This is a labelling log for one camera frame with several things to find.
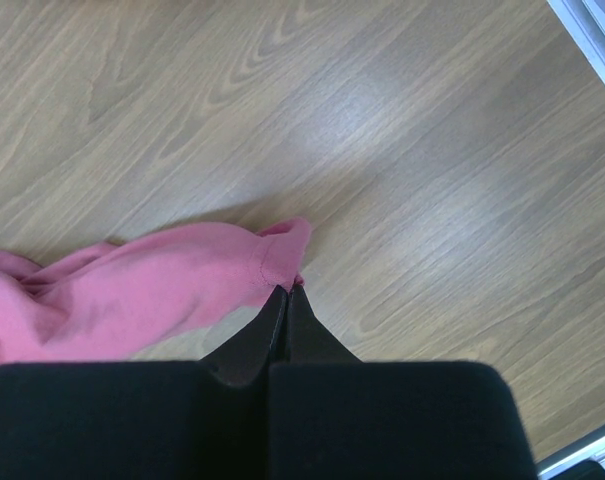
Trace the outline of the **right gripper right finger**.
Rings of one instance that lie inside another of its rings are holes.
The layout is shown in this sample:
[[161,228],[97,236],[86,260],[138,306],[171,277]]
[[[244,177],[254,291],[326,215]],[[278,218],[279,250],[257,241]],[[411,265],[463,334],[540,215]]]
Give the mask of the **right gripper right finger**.
[[292,290],[269,369],[273,479],[533,479],[512,392],[470,361],[363,362]]

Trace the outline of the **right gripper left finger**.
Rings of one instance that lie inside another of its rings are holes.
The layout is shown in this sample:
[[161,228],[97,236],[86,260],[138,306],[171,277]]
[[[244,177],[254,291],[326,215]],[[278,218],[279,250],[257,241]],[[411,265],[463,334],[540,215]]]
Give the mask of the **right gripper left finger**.
[[0,479],[263,479],[288,298],[200,361],[0,366]]

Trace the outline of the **pink t-shirt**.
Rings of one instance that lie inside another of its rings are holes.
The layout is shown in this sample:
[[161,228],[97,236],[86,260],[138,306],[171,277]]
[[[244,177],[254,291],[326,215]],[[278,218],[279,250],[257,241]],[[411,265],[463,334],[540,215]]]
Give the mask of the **pink t-shirt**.
[[0,251],[0,365],[120,360],[301,282],[311,227],[195,223],[42,266]]

